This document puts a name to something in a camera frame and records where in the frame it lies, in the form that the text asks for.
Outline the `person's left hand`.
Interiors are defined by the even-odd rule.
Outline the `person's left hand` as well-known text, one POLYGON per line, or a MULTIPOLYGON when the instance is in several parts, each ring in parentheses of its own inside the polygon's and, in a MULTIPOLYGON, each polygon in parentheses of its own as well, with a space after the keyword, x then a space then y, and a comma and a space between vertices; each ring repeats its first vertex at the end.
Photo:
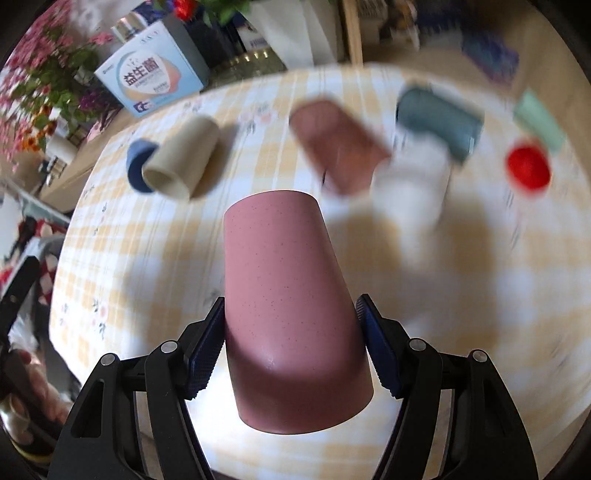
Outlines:
POLYGON ((43 415, 49 420, 64 425, 72 408, 72 403, 65 401, 56 388, 47 380, 46 369, 39 359, 22 349, 15 349, 28 375, 32 391, 40 401, 43 415))

